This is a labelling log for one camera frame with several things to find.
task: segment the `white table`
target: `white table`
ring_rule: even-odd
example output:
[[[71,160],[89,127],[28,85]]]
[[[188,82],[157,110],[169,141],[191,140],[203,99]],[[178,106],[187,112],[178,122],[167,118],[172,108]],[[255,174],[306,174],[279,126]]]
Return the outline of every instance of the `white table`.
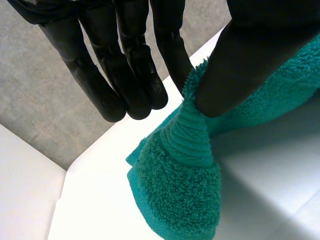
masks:
[[[215,35],[192,57],[214,49]],[[148,119],[115,124],[69,168],[49,240],[159,240],[136,207],[126,157],[182,101],[171,79],[169,103]],[[263,126],[212,142],[222,166],[221,221],[215,240],[320,240],[320,97]]]

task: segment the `terry cloth towel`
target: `terry cloth towel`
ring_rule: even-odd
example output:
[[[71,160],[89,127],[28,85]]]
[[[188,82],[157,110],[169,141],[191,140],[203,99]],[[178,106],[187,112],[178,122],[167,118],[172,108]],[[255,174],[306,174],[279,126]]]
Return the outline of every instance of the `terry cloth towel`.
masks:
[[[220,170],[210,138],[263,124],[305,103],[320,88],[320,35],[287,61],[243,104],[217,118],[195,105],[207,61],[193,70],[183,103],[127,158],[135,202],[165,240],[212,240],[220,218]]]

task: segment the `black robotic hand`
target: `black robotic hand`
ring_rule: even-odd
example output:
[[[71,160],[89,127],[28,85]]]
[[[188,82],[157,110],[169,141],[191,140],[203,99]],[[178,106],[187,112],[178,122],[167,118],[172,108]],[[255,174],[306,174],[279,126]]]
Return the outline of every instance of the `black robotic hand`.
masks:
[[[245,101],[281,65],[320,34],[319,0],[227,0],[222,31],[196,103],[218,117]]]
[[[55,19],[41,24],[41,29],[107,121],[121,120],[126,111],[134,119],[143,119],[151,109],[166,105],[168,96],[144,37],[148,0],[38,0],[36,10],[26,3],[36,0],[8,1],[31,23]],[[185,0],[150,3],[158,48],[182,92],[192,69],[179,34]],[[320,33],[319,0],[227,3],[232,20],[221,33],[196,95],[198,108],[209,117],[241,104]],[[115,92],[93,64],[78,19]],[[118,45],[117,25],[124,54]]]
[[[77,83],[101,115],[120,121],[126,112],[136,120],[168,102],[146,44],[148,0],[8,0],[56,48]],[[171,77],[182,90],[193,68],[180,37],[185,0],[151,0],[154,33]],[[94,65],[80,23],[113,89]],[[118,31],[124,54],[122,53]]]

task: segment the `white panel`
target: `white panel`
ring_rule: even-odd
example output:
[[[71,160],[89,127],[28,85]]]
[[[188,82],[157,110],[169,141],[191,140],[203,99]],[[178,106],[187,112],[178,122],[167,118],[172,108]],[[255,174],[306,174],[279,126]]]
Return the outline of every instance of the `white panel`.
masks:
[[[0,125],[0,239],[47,239],[65,175]]]

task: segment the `fingertip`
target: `fingertip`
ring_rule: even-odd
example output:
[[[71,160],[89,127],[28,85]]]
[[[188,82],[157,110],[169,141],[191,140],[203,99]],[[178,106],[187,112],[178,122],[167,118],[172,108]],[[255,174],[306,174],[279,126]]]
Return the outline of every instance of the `fingertip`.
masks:
[[[151,107],[153,110],[163,109],[168,103],[168,93],[161,81],[160,77],[156,73],[152,73],[150,79],[147,81],[146,91],[151,99]]]

